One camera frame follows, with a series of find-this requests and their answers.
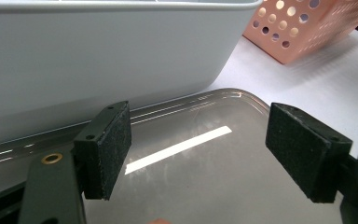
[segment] white table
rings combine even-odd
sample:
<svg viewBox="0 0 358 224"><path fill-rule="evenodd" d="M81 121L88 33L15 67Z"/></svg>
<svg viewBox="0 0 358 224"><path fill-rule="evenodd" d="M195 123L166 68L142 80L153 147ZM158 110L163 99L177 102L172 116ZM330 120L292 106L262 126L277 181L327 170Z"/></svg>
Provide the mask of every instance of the white table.
<svg viewBox="0 0 358 224"><path fill-rule="evenodd" d="M241 38L217 80L206 90L238 88L267 104L299 107L349 137L358 156L358 32L283 65Z"/></svg>

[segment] pink basket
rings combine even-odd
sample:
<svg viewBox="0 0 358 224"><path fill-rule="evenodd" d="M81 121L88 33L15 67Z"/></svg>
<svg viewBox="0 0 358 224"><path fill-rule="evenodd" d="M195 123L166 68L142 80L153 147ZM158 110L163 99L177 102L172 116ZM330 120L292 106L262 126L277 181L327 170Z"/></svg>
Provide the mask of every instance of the pink basket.
<svg viewBox="0 0 358 224"><path fill-rule="evenodd" d="M356 26L358 0L265 0L243 35L280 63L290 63Z"/></svg>

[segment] textured black pad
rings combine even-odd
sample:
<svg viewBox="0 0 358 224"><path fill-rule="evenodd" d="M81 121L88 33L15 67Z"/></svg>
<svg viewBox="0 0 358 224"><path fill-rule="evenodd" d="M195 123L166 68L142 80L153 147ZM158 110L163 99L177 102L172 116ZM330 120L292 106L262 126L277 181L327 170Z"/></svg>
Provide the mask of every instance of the textured black pad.
<svg viewBox="0 0 358 224"><path fill-rule="evenodd" d="M130 145L128 102L105 108L75 138L76 160L86 164L84 194L87 199L109 200Z"/></svg>
<svg viewBox="0 0 358 224"><path fill-rule="evenodd" d="M332 203L352 140L306 112L272 103L266 146L314 203Z"/></svg>

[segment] brass screw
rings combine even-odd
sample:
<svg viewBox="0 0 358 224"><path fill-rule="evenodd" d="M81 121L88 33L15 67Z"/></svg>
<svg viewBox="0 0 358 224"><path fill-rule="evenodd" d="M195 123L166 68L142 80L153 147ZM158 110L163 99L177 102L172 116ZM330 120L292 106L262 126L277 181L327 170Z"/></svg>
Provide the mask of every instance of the brass screw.
<svg viewBox="0 0 358 224"><path fill-rule="evenodd" d="M61 153L51 153L42 159L42 163L46 165L50 165L56 163L57 161L60 161L61 159L62 159Z"/></svg>

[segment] white plastic bin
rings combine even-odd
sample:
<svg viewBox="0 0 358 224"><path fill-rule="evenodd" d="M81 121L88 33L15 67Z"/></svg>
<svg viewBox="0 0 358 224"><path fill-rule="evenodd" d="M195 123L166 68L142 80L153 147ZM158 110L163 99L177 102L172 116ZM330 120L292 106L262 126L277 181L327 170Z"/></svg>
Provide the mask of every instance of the white plastic bin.
<svg viewBox="0 0 358 224"><path fill-rule="evenodd" d="M0 1L0 143L206 88L261 2Z"/></svg>

